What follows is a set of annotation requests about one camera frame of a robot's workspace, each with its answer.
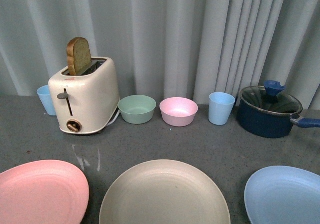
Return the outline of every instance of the saucepan handle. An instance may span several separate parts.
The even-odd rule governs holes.
[[[291,118],[290,122],[296,124],[300,128],[320,128],[320,119],[316,118]]]

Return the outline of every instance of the beige plate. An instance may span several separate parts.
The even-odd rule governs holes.
[[[107,191],[100,224],[230,224],[227,202],[204,172],[174,160],[140,163]]]

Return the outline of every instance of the white toaster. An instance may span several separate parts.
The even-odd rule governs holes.
[[[116,67],[111,58],[92,57],[83,74],[70,76],[68,67],[49,80],[60,129],[72,134],[102,130],[120,101]]]

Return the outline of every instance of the countertop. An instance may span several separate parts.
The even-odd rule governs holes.
[[[302,168],[320,175],[320,129],[294,126],[283,138],[269,139],[244,130],[235,107],[225,125],[208,120],[209,106],[199,105],[194,121],[173,127],[161,117],[134,125],[121,115],[101,133],[86,136],[59,129],[38,97],[0,96],[0,172],[42,159],[68,161],[86,175],[90,198],[83,224],[99,223],[103,198],[115,179],[130,167],[154,159],[173,159],[205,172],[222,191],[233,224],[249,224],[244,202],[248,178],[272,165]],[[320,118],[320,110],[304,110]]]

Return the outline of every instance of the saucepan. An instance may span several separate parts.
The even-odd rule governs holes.
[[[239,93],[237,120],[247,131],[267,138],[287,136],[293,125],[320,127],[320,119],[300,116],[303,105],[283,92],[280,82],[267,80],[264,86],[246,87]]]

